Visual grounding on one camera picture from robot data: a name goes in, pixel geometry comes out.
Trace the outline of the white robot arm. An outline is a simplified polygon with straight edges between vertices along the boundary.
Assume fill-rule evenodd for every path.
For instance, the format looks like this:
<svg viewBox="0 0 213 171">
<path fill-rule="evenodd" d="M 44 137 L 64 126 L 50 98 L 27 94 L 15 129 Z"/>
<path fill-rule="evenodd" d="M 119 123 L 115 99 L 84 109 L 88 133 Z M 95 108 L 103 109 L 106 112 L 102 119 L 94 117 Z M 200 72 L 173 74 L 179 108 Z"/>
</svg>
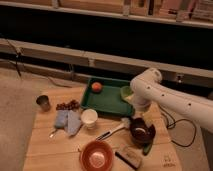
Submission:
<svg viewBox="0 0 213 171">
<path fill-rule="evenodd" d="M 187 117 L 213 133 L 213 100 L 176 91 L 161 85 L 162 74 L 146 69 L 130 82 L 135 108 L 146 108 L 151 101 Z"/>
</svg>

